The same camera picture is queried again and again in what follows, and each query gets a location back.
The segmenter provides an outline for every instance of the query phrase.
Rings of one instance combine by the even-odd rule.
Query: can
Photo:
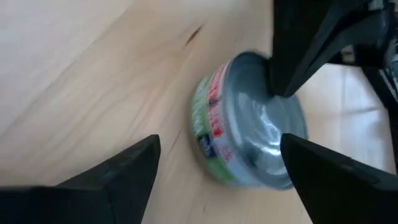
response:
[[[293,187],[280,153],[283,133],[307,138],[298,99],[267,89],[269,60],[244,52],[198,84],[191,127],[207,171],[230,186]]]

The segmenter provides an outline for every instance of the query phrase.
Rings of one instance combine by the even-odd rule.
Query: wood grain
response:
[[[272,1],[5,0],[0,10],[1,185],[55,185],[159,134],[143,223],[311,223],[295,190],[213,182],[187,136],[201,78],[244,50],[271,54]],[[298,97],[312,141],[395,172],[386,111],[360,70],[325,65]]]

